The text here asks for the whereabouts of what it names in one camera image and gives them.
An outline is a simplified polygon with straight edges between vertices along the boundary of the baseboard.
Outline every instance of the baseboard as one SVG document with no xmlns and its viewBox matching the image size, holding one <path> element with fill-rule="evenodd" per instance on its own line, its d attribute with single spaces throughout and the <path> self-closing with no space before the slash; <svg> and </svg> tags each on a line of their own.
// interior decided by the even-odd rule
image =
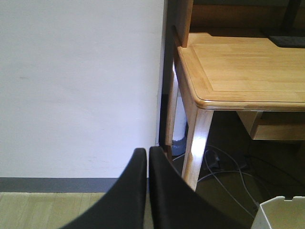
<svg viewBox="0 0 305 229">
<path fill-rule="evenodd" d="M 0 177 L 0 192 L 107 192 L 117 179 Z"/>
</svg>

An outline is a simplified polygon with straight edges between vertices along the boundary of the floor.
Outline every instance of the floor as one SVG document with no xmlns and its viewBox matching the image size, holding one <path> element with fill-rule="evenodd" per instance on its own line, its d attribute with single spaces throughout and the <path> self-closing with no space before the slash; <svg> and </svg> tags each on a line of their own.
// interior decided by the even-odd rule
<svg viewBox="0 0 305 229">
<path fill-rule="evenodd" d="M 81 215 L 104 193 L 0 193 L 1 229 L 57 229 Z M 146 198 L 144 228 L 153 229 Z"/>
<path fill-rule="evenodd" d="M 246 186 L 257 202 L 261 203 L 276 196 L 305 196 L 305 164 L 296 155 L 300 147 L 299 142 L 252 140 L 236 112 L 215 112 L 208 144 L 227 152 L 244 167 L 242 171 L 247 173 L 244 175 Z M 212 147 L 208 149 L 211 149 L 209 154 L 215 152 L 219 157 L 212 171 L 218 173 L 216 176 L 237 201 L 255 215 L 257 208 L 243 187 L 240 174 L 224 172 L 236 170 L 234 163 L 219 150 Z M 180 157 L 173 162 L 180 172 L 183 159 L 184 157 Z M 208 174 L 210 172 L 202 166 L 199 177 Z M 200 181 L 196 192 L 224 214 L 247 228 L 251 227 L 253 218 L 236 204 L 213 176 L 207 176 Z"/>
</svg>

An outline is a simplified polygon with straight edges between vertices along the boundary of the electrical cord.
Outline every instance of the electrical cord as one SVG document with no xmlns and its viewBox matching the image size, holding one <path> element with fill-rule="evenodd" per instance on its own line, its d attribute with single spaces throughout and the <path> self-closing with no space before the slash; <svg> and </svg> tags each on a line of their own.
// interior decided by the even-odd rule
<svg viewBox="0 0 305 229">
<path fill-rule="evenodd" d="M 298 179 L 296 179 L 294 176 L 290 175 L 290 174 L 287 173 L 286 171 L 282 170 L 281 168 L 279 168 L 279 167 L 277 167 L 277 166 L 271 164 L 270 162 L 267 162 L 267 161 L 265 161 L 265 160 L 263 160 L 263 159 L 261 159 L 261 158 L 259 158 L 259 157 L 257 157 L 257 156 L 253 156 L 253 155 L 245 155 L 245 156 L 250 158 L 250 161 L 251 161 L 252 166 L 253 166 L 253 163 L 252 163 L 252 159 L 251 159 L 251 158 L 255 158 L 255 159 L 257 159 L 257 160 L 259 160 L 259 161 L 262 161 L 262 162 L 264 162 L 265 164 L 267 164 L 267 165 L 269 165 L 269 166 L 271 166 L 271 167 L 277 169 L 278 171 L 280 171 L 280 172 L 286 174 L 286 175 L 289 176 L 292 180 L 294 180 L 295 182 L 297 182 L 299 185 L 297 185 L 297 184 L 274 184 L 274 183 L 272 183 L 272 182 L 270 182 L 270 181 L 268 181 L 268 180 L 265 180 L 265 179 L 263 179 L 262 177 L 260 177 L 260 178 L 261 178 L 262 180 L 264 180 L 265 182 L 267 182 L 267 183 L 269 183 L 269 184 L 271 184 L 271 185 L 274 185 L 274 186 L 302 186 L 302 187 L 305 188 L 305 185 L 304 185 L 301 181 L 299 181 Z"/>
<path fill-rule="evenodd" d="M 173 159 L 173 161 L 175 161 L 175 160 L 177 160 L 177 159 L 179 159 L 179 158 L 183 157 L 184 155 L 185 155 L 185 153 L 184 153 L 184 154 L 179 155 L 178 157 L 175 157 L 175 158 Z"/>
<path fill-rule="evenodd" d="M 240 169 L 240 167 L 239 167 L 237 161 L 235 161 L 235 159 L 234 159 L 231 155 L 229 155 L 227 152 L 221 150 L 221 149 L 218 148 L 218 147 L 215 147 L 215 146 L 212 146 L 212 145 L 206 145 L 206 146 L 211 147 L 211 148 L 214 148 L 214 149 L 217 149 L 218 151 L 222 152 L 222 153 L 225 154 L 227 157 L 229 157 L 229 158 L 236 164 L 236 167 L 237 167 L 237 169 L 238 169 L 238 171 L 239 171 L 239 174 L 240 174 L 240 177 L 241 177 L 241 180 L 242 180 L 243 187 L 244 187 L 244 189 L 246 190 L 247 194 L 249 195 L 249 197 L 251 198 L 251 200 L 253 201 L 253 203 L 255 204 L 255 206 L 256 206 L 257 209 L 258 209 L 258 208 L 259 208 L 259 202 L 256 201 L 256 200 L 254 199 L 254 197 L 251 195 L 251 193 L 249 192 L 249 190 L 248 190 L 248 188 L 247 188 L 247 185 L 246 185 L 246 183 L 245 183 L 245 180 L 244 180 L 244 176 L 243 176 L 243 174 L 242 174 L 242 171 L 241 171 L 241 169 Z"/>
<path fill-rule="evenodd" d="M 245 212 L 247 212 L 253 219 L 254 219 L 254 215 L 253 214 L 251 214 L 251 212 L 250 211 L 248 211 L 230 192 L 229 192 L 229 190 L 223 185 L 223 183 L 218 179 L 218 177 L 214 174 L 214 172 L 211 170 L 211 168 L 209 167 L 209 165 L 208 165 L 208 163 L 207 163 L 207 161 L 206 161 L 206 157 L 205 157 L 205 155 L 206 155 L 206 153 L 208 153 L 209 152 L 209 150 L 207 150 L 205 153 L 204 153 L 204 155 L 203 155 L 203 159 L 204 159 L 204 161 L 205 161 L 205 164 L 206 164 L 206 166 L 207 166 L 207 168 L 208 168 L 208 170 L 210 171 L 210 173 L 212 174 L 212 176 L 218 181 L 218 183 L 223 187 L 223 189 L 229 194 L 229 196 L 243 209 L 243 210 L 245 210 Z"/>
<path fill-rule="evenodd" d="M 223 174 L 223 173 L 225 173 L 225 174 L 226 174 L 226 173 L 238 173 L 238 174 L 239 174 L 239 171 L 237 171 L 237 170 L 226 170 L 226 171 L 217 171 L 217 172 L 214 172 L 215 175 L 216 175 L 216 174 Z M 252 174 L 250 174 L 250 173 L 242 172 L 242 174 L 243 174 L 243 175 L 246 175 L 246 176 L 249 176 L 249 177 L 252 177 L 252 178 L 254 178 L 255 180 L 257 180 L 257 181 L 261 184 L 261 186 L 264 187 L 264 189 L 266 190 L 266 192 L 267 192 L 269 198 L 272 198 L 272 195 L 271 195 L 269 189 L 268 189 L 268 188 L 266 187 L 266 185 L 263 183 L 263 180 L 262 180 L 262 179 L 260 179 L 260 178 L 258 178 L 258 177 L 256 177 L 256 176 L 254 176 L 254 175 L 252 175 Z M 202 178 L 200 178 L 200 179 L 198 180 L 197 183 L 201 182 L 202 180 L 204 180 L 204 179 L 206 179 L 206 178 L 208 178 L 208 177 L 210 177 L 210 176 L 212 176 L 211 173 L 208 174 L 208 175 L 206 175 L 206 176 L 204 176 L 204 177 L 202 177 Z"/>
</svg>

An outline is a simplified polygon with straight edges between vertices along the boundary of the desk leg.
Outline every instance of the desk leg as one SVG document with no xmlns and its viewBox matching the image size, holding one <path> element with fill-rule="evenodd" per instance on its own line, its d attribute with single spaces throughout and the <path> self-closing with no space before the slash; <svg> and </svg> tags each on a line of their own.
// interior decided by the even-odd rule
<svg viewBox="0 0 305 229">
<path fill-rule="evenodd" d="M 167 120 L 166 120 L 166 132 L 165 132 L 165 145 L 167 146 L 167 158 L 170 159 L 172 156 L 171 148 L 173 141 L 173 127 L 175 123 L 176 107 L 177 107 L 177 96 L 178 96 L 178 81 L 176 71 L 174 69 L 171 74 L 170 81 L 170 92 L 167 105 Z"/>
<path fill-rule="evenodd" d="M 212 117 L 213 111 L 195 108 L 188 124 L 182 177 L 193 190 L 196 190 Z"/>
</svg>

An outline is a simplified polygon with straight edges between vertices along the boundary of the dark floor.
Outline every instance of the dark floor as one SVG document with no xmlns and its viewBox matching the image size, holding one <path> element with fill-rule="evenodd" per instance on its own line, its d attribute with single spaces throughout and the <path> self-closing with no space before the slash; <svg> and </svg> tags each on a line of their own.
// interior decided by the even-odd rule
<svg viewBox="0 0 305 229">
<path fill-rule="evenodd" d="M 246 186 L 257 202 L 275 196 L 305 196 L 305 165 L 296 156 L 300 142 L 252 140 L 236 112 L 215 112 L 208 144 L 227 152 L 244 166 L 242 171 L 248 173 L 244 175 Z M 213 172 L 236 170 L 224 153 L 208 149 L 214 150 L 219 157 L 219 168 L 213 168 Z M 173 162 L 178 171 L 182 170 L 183 160 L 181 157 Z M 210 172 L 202 166 L 199 178 L 208 174 Z M 218 173 L 216 176 L 251 214 L 256 214 L 255 204 L 246 193 L 239 173 Z M 196 192 L 226 215 L 251 227 L 253 218 L 235 203 L 213 176 L 200 181 Z"/>
</svg>

